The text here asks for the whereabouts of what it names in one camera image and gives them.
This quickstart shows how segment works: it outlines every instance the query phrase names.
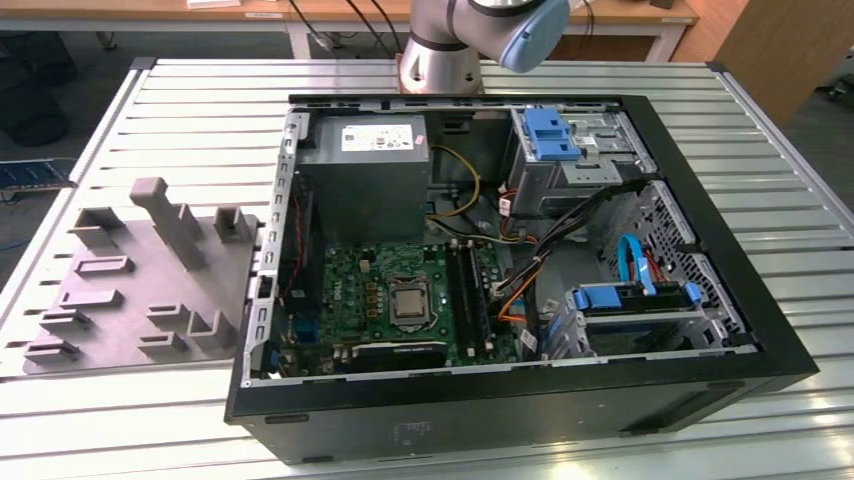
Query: ram slot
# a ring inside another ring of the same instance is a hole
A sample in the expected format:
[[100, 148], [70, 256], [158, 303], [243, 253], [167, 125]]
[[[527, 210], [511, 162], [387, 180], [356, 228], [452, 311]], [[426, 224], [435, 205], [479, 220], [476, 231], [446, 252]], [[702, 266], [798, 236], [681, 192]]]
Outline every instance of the ram slot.
[[448, 294], [454, 311], [456, 348], [460, 356], [483, 355], [490, 339], [490, 317], [480, 267], [468, 247], [446, 247]]

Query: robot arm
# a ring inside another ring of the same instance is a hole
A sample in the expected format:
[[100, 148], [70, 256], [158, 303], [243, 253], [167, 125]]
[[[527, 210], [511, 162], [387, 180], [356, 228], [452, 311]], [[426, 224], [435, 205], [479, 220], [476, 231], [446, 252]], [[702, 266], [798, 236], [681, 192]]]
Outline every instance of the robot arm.
[[567, 0], [412, 0], [404, 90], [478, 92], [478, 53], [514, 72], [530, 71], [551, 53], [569, 18]]

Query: floor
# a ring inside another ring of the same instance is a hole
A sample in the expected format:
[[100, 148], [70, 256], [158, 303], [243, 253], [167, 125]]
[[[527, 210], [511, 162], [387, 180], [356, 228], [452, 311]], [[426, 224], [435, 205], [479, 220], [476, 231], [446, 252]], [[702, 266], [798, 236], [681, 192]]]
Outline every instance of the floor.
[[[86, 144], [134, 58], [290, 58], [284, 35], [276, 33], [198, 34], [120, 33], [119, 47], [100, 48], [91, 33], [63, 34], [74, 56], [79, 77], [56, 88], [53, 94], [71, 117], [72, 129], [61, 141], [39, 148], [23, 148], [0, 135], [0, 161], [44, 157], [76, 158]], [[391, 36], [383, 37], [392, 45]], [[340, 58], [386, 58], [370, 34], [342, 39], [346, 47], [336, 49]], [[316, 58], [332, 58], [314, 45]], [[815, 94], [785, 129], [786, 136], [850, 208], [854, 208], [854, 110], [825, 100]], [[29, 194], [13, 206], [0, 204], [0, 288], [5, 285], [24, 246], [44, 217], [53, 194]]]

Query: metal table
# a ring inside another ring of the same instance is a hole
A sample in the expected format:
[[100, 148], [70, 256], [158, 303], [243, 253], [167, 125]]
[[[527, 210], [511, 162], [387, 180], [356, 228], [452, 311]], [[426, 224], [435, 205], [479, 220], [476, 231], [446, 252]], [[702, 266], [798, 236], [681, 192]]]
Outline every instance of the metal table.
[[[196, 216], [214, 205], [262, 214], [290, 93], [390, 93], [388, 61], [159, 60], [122, 84], [0, 296], [0, 374], [76, 246], [80, 207], [126, 219], [136, 176], [160, 175]], [[4, 478], [127, 473], [131, 478], [268, 478], [355, 471], [366, 478], [723, 479], [854, 467], [854, 240], [851, 214], [726, 73], [705, 65], [551, 63], [526, 76], [484, 64], [492, 93], [647, 95], [781, 302], [821, 373], [674, 434], [463, 452], [394, 462], [287, 467], [223, 423], [227, 362], [0, 384]]]

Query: yellow wire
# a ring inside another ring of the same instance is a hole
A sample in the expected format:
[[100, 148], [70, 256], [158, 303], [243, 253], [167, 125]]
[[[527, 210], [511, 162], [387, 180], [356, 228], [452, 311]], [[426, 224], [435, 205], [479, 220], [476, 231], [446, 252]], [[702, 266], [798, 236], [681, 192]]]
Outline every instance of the yellow wire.
[[475, 177], [475, 191], [471, 194], [471, 199], [468, 200], [468, 203], [462, 207], [459, 207], [456, 210], [451, 210], [450, 212], [442, 212], [442, 213], [435, 213], [432, 215], [427, 215], [427, 218], [452, 217], [463, 213], [478, 201], [478, 198], [480, 197], [480, 175], [478, 175], [478, 171], [475, 170], [475, 167], [471, 165], [471, 162], [466, 160], [466, 157], [463, 157], [459, 153], [456, 153], [448, 147], [446, 147], [444, 145], [432, 145], [431, 148], [444, 150], [446, 152], [448, 152], [454, 156], [454, 158], [456, 158], [462, 162], [462, 164], [466, 165], [466, 168], [471, 172], [471, 175]]

